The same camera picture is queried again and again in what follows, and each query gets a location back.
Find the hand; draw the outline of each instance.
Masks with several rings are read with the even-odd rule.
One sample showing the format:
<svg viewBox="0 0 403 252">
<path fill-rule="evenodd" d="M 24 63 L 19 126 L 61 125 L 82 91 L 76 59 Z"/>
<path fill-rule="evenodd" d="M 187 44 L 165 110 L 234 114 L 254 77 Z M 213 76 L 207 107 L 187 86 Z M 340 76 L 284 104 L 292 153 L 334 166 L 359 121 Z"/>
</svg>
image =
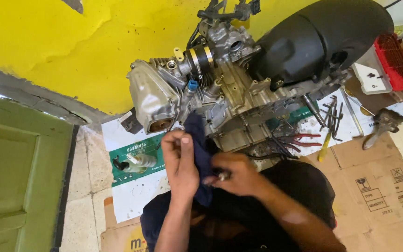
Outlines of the hand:
<svg viewBox="0 0 403 252">
<path fill-rule="evenodd" d="M 221 189 L 239 196 L 256 196 L 256 194 L 270 183 L 256 171 L 254 165 L 243 154 L 218 153 L 212 158 L 212 166 L 231 171 L 228 180 L 220 181 L 215 176 L 204 179 L 203 183 L 220 187 Z"/>
<path fill-rule="evenodd" d="M 171 199 L 177 203 L 192 202 L 200 177 L 194 164 L 191 135 L 182 130 L 169 131 L 161 139 L 161 149 L 171 186 Z"/>
</svg>

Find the pliers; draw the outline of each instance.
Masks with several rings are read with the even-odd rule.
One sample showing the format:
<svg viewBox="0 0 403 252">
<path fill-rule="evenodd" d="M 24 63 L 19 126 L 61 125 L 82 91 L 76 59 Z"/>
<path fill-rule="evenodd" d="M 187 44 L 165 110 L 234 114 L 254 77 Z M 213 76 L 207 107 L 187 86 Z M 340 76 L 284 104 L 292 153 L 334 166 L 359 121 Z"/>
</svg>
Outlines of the pliers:
<svg viewBox="0 0 403 252">
<path fill-rule="evenodd" d="M 298 149 L 297 147 L 295 147 L 294 144 L 298 145 L 298 146 L 304 146 L 304 147 L 322 146 L 321 143 L 300 143 L 300 142 L 296 141 L 296 139 L 301 139 L 303 137 L 314 138 L 314 137 L 321 137 L 321 135 L 319 135 L 319 134 L 315 134 L 315 135 L 314 134 L 298 134 L 298 135 L 293 135 L 293 136 L 273 137 L 274 138 L 273 140 L 275 140 L 275 142 L 278 144 L 279 147 L 284 147 L 284 149 L 285 149 L 285 147 L 292 148 L 296 152 L 301 152 L 301 150 Z"/>
</svg>

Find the green door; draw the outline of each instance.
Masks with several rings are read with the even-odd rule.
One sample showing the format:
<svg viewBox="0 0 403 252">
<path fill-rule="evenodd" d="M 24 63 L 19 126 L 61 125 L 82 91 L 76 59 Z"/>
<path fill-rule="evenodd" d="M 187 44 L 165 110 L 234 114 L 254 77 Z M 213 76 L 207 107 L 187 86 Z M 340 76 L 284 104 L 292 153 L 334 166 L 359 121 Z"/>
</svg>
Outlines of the green door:
<svg viewBox="0 0 403 252">
<path fill-rule="evenodd" d="M 73 126 L 0 99 L 0 252 L 52 248 Z"/>
</svg>

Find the red-handled pliers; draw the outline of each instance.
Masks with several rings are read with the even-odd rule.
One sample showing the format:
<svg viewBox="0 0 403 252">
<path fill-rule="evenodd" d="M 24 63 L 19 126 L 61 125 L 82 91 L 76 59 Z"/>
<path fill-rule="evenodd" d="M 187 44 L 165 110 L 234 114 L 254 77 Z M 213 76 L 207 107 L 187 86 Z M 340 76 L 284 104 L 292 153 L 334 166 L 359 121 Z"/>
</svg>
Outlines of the red-handled pliers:
<svg viewBox="0 0 403 252">
<path fill-rule="evenodd" d="M 300 139 L 303 137 L 321 137 L 319 134 L 298 134 L 298 135 L 293 135 L 293 136 L 281 136 L 276 138 L 284 147 L 292 148 L 297 152 L 301 152 L 300 149 L 294 146 L 304 146 L 304 147 L 310 147 L 310 146 L 322 146 L 321 143 L 300 143 L 296 141 L 295 139 Z"/>
</svg>

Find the blue rag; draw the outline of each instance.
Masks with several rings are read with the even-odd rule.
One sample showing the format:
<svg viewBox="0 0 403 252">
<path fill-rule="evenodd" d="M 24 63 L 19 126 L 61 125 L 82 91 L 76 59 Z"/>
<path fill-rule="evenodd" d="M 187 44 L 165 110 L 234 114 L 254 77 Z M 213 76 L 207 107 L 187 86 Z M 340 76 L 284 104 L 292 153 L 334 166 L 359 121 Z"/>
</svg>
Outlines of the blue rag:
<svg viewBox="0 0 403 252">
<path fill-rule="evenodd" d="M 212 201 L 212 187 L 202 183 L 204 178 L 212 176 L 212 156 L 205 150 L 205 124 L 200 115 L 190 113 L 184 122 L 184 130 L 192 136 L 194 142 L 194 162 L 200 175 L 200 185 L 195 193 L 195 200 L 207 207 Z"/>
</svg>

